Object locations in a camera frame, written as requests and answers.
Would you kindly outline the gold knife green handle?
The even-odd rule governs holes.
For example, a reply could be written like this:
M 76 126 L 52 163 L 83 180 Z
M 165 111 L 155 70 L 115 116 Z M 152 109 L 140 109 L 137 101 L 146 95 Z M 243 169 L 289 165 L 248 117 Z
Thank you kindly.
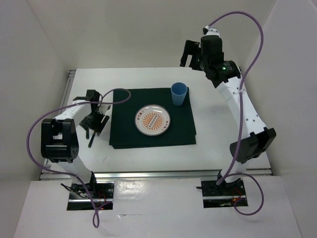
M 89 148 L 92 147 L 96 135 L 97 135 L 97 133 L 94 132 L 93 135 L 91 136 L 91 139 L 90 139 L 89 144 L 88 144 Z

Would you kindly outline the blue plastic cup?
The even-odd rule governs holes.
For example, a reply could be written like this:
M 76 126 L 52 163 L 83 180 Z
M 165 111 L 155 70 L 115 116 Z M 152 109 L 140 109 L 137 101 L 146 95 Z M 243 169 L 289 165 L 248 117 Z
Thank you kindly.
M 182 82 L 176 82 L 171 86 L 172 102 L 176 106 L 181 106 L 187 94 L 187 86 Z

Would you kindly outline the dark green cloth placemat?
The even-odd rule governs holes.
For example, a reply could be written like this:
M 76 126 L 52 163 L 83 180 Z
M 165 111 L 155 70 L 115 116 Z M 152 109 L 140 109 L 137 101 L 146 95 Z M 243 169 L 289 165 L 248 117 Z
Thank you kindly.
M 189 90 L 180 106 L 170 88 L 115 90 L 109 144 L 114 149 L 196 144 Z

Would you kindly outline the white plate orange sunburst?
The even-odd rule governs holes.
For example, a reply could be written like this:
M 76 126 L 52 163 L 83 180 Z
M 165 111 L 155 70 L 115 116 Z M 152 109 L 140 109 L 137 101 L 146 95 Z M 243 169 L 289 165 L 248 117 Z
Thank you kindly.
M 146 105 L 136 113 L 134 124 L 143 135 L 158 136 L 168 130 L 171 117 L 169 112 L 160 105 Z

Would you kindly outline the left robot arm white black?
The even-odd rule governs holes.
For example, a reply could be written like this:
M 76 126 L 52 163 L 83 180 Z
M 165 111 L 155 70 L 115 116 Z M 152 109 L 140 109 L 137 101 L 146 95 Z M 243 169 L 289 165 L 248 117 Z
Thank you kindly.
M 100 97 L 101 94 L 96 90 L 87 90 L 85 97 L 74 99 L 71 108 L 53 119 L 44 119 L 41 123 L 42 157 L 57 163 L 66 173 L 78 176 L 79 178 L 72 178 L 72 186 L 87 198 L 97 195 L 98 185 L 94 173 L 79 157 L 76 127 L 81 126 L 86 131 L 101 134 L 109 116 L 105 115 L 108 108 L 100 110 L 100 106 L 95 103 Z M 85 101 L 94 103 L 79 105 Z

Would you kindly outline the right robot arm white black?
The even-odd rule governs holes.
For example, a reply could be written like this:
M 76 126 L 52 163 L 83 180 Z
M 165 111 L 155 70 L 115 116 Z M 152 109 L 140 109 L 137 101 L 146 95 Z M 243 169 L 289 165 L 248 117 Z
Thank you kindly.
M 264 153 L 276 138 L 274 128 L 268 128 L 255 110 L 236 63 L 224 59 L 222 39 L 217 35 L 203 36 L 200 41 L 187 40 L 180 60 L 184 67 L 202 71 L 227 103 L 238 127 L 238 139 L 230 144 L 233 157 L 227 168 L 217 175 L 216 189 L 228 194 L 255 158 Z

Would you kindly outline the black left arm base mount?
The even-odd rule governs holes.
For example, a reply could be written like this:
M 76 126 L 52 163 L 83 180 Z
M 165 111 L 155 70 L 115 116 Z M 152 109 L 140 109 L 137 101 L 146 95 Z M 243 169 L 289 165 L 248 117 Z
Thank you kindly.
M 88 193 L 84 190 L 82 185 L 72 184 L 67 186 L 63 183 L 60 184 L 69 192 L 68 198 L 68 211 L 85 211 L 93 210 L 92 203 L 89 199 Z M 94 205 L 100 210 L 113 209 L 114 197 L 114 182 L 97 183 L 94 188 L 87 185 L 90 196 L 93 199 Z

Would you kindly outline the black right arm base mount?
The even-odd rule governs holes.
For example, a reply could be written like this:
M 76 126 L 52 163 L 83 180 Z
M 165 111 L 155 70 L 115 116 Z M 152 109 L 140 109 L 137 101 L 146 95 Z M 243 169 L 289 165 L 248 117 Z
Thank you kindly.
M 215 180 L 201 181 L 196 189 L 202 192 L 204 208 L 237 207 L 248 206 L 244 183 L 239 180 L 235 185 L 227 188 L 220 188 Z

